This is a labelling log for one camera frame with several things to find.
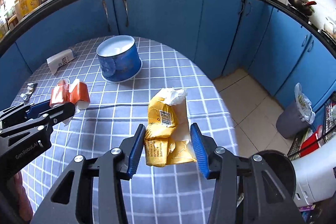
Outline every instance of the gray trash bin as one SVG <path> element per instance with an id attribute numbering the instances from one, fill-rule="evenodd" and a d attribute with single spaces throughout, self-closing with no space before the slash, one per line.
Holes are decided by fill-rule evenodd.
<path id="1" fill-rule="evenodd" d="M 276 128 L 285 139 L 288 139 L 310 126 L 308 122 L 302 121 L 301 119 L 302 115 L 297 109 L 297 105 L 294 100 L 279 116 Z"/>

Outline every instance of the human hand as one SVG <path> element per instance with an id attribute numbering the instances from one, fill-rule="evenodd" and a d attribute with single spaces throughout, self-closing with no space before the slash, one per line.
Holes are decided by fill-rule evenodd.
<path id="1" fill-rule="evenodd" d="M 19 196 L 19 215 L 24 221 L 30 221 L 33 218 L 33 209 L 26 194 L 26 189 L 22 185 L 21 171 L 14 175 L 14 184 Z"/>

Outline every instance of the white appliance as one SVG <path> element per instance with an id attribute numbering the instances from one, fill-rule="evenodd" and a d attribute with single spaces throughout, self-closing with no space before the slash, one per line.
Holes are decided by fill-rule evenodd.
<path id="1" fill-rule="evenodd" d="M 336 191 L 336 137 L 314 152 L 292 161 L 298 207 L 331 198 Z"/>

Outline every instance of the blue container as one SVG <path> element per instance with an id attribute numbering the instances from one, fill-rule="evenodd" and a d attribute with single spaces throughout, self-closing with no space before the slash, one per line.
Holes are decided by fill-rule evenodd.
<path id="1" fill-rule="evenodd" d="M 97 55 L 101 75 L 108 82 L 127 81 L 137 75 L 142 68 L 134 38 L 129 35 L 106 39 L 98 46 Z"/>

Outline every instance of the black pot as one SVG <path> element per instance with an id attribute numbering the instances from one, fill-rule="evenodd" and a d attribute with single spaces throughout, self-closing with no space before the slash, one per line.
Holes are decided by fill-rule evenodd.
<path id="1" fill-rule="evenodd" d="M 312 5 L 316 5 L 315 1 L 288 0 L 288 2 L 306 16 L 311 16 L 315 12 L 313 7 L 311 7 Z"/>
<path id="2" fill-rule="evenodd" d="M 294 198 L 296 176 L 294 167 L 289 158 L 284 153 L 276 150 L 264 150 L 257 154 L 263 157 L 282 182 L 283 186 L 287 189 L 289 195 Z"/>

